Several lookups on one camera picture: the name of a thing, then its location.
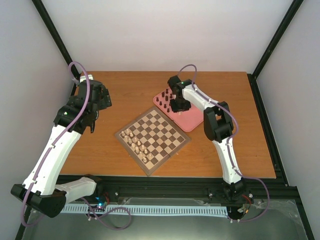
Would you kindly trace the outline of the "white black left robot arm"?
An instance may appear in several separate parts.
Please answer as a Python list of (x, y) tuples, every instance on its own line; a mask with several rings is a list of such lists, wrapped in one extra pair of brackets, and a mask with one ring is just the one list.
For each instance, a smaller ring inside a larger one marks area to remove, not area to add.
[(27, 206), (56, 217), (70, 202), (88, 196), (103, 198), (104, 188), (98, 177), (87, 174), (78, 180), (57, 184), (68, 155), (87, 128), (94, 132), (99, 111), (112, 105), (108, 89), (99, 81), (82, 81), (78, 93), (59, 109), (51, 135), (32, 172), (22, 184), (14, 184), (10, 193)]

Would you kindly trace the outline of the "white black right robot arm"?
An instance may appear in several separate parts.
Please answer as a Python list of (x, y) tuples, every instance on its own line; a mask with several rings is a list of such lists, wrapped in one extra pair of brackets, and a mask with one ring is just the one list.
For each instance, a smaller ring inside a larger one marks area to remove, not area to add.
[(170, 100), (173, 112), (185, 112), (194, 106), (203, 113), (205, 136), (214, 144), (222, 167), (224, 197), (228, 202), (235, 202), (246, 187), (233, 147), (234, 116), (228, 104), (210, 98), (190, 79), (181, 81), (174, 75), (167, 84), (175, 95)]

